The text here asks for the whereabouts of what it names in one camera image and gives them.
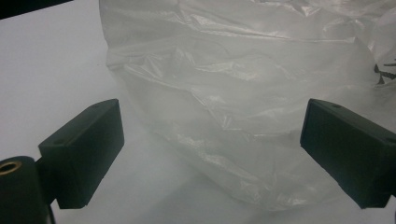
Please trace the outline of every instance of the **black mount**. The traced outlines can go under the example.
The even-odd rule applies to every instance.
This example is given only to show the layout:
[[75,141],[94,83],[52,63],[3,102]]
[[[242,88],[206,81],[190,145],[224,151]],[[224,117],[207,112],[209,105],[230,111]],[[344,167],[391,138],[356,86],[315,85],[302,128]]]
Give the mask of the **black mount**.
[[61,209],[88,204],[124,144],[117,99],[91,105],[38,147],[42,157],[0,161],[0,223],[55,223]]

